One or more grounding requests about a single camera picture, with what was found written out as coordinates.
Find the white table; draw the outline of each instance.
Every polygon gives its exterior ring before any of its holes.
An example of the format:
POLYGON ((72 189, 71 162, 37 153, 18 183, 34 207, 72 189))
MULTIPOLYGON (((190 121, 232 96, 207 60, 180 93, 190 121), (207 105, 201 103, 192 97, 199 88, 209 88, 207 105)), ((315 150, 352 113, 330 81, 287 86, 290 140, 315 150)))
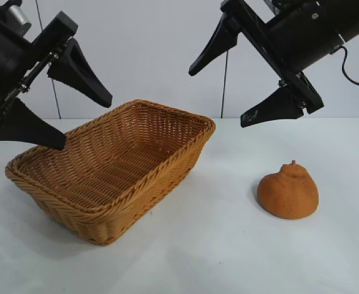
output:
POLYGON ((29 146, 0 143, 0 294, 359 294, 359 118, 245 130, 217 120, 186 180, 108 247, 77 238, 5 178, 29 146), (293 159, 320 191, 318 212, 299 221, 254 198, 293 159))

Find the toy orange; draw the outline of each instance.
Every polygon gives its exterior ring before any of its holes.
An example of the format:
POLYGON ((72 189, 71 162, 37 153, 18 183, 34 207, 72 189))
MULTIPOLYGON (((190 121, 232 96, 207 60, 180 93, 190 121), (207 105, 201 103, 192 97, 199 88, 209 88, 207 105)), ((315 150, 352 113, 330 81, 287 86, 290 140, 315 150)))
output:
POLYGON ((302 219, 312 215, 319 205, 317 186, 308 171, 294 160, 279 173, 261 180, 257 189, 260 205, 283 219, 302 219))

